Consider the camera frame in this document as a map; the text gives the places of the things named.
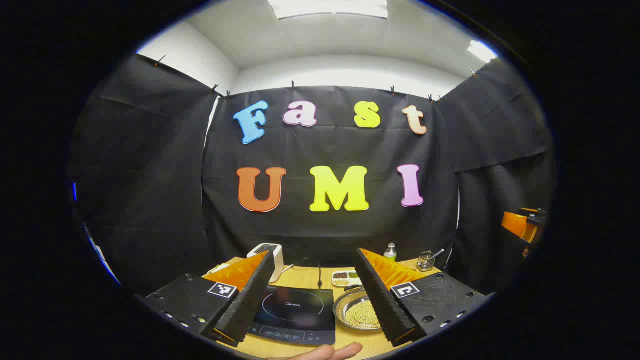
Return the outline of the pile of soybeans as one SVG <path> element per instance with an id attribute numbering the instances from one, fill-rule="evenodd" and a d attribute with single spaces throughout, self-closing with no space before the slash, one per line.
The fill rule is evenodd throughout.
<path id="1" fill-rule="evenodd" d="M 347 325 L 359 330 L 378 330 L 381 323 L 370 300 L 362 300 L 346 310 L 344 319 Z"/>

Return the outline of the black induction cooktop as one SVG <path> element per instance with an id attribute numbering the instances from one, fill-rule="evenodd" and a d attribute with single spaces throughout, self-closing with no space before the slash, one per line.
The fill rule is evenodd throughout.
<path id="1" fill-rule="evenodd" d="M 331 289 L 268 285 L 248 333 L 302 346 L 333 345 L 333 307 Z"/>

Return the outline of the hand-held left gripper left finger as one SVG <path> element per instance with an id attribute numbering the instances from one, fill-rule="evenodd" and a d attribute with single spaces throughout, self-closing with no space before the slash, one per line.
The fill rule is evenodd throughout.
<path id="1" fill-rule="evenodd" d="M 142 302 L 189 333 L 237 347 L 274 271 L 274 252 L 261 251 L 205 276 L 186 273 Z"/>

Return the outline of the stainless steel pot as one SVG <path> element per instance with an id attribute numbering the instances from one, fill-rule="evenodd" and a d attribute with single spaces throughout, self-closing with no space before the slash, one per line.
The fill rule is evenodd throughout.
<path id="1" fill-rule="evenodd" d="M 333 305 L 336 319 L 352 330 L 378 331 L 382 329 L 373 303 L 362 285 L 345 288 Z"/>

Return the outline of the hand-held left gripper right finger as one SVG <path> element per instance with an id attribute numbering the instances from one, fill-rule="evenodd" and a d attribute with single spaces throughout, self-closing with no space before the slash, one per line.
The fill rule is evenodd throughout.
<path id="1" fill-rule="evenodd" d="M 425 275 L 363 248 L 355 251 L 354 268 L 394 347 L 439 335 L 496 295 L 478 292 L 444 272 Z"/>

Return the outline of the white divided bean plate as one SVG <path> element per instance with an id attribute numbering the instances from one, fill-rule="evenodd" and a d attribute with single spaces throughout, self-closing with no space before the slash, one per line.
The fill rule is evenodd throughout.
<path id="1" fill-rule="evenodd" d="M 354 270 L 334 271 L 331 275 L 331 284 L 338 288 L 350 286 L 361 286 L 362 281 L 358 273 Z"/>

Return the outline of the black backdrop cloth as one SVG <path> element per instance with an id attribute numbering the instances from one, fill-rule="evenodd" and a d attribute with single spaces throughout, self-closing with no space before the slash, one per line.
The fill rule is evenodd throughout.
<path id="1" fill-rule="evenodd" d="M 130 58 L 94 91 L 69 164 L 78 207 L 116 278 L 147 295 L 262 243 L 286 264 L 351 267 L 355 251 L 435 266 L 500 292 L 525 244 L 505 213 L 550 210 L 550 130 L 512 66 L 446 94 L 296 86 L 229 97 Z"/>

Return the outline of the white toaster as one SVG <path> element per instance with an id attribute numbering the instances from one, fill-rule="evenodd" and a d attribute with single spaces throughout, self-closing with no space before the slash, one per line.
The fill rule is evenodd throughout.
<path id="1" fill-rule="evenodd" d="M 284 255 L 283 255 L 283 248 L 281 246 L 281 244 L 275 244 L 275 243 L 261 243 L 258 244 L 258 246 L 256 246 L 254 249 L 252 249 L 249 253 L 247 253 L 247 258 L 250 258 L 254 255 L 258 255 L 259 253 L 265 252 L 265 251 L 270 251 L 273 250 L 273 257 L 274 257 L 274 272 L 272 274 L 272 276 L 270 277 L 269 280 L 269 284 L 275 283 L 276 281 L 279 280 L 279 278 L 281 277 L 282 272 L 285 269 L 284 266 Z"/>

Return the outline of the ceiling light panel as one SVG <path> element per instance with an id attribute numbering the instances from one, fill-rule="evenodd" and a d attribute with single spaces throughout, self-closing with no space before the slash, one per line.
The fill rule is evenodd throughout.
<path id="1" fill-rule="evenodd" d="M 311 15 L 388 18 L 387 0 L 267 0 L 278 19 Z"/>
<path id="2" fill-rule="evenodd" d="M 477 59 L 483 61 L 485 64 L 490 63 L 492 60 L 497 59 L 498 55 L 482 41 L 472 39 L 470 45 L 467 48 L 467 52 L 472 54 Z"/>

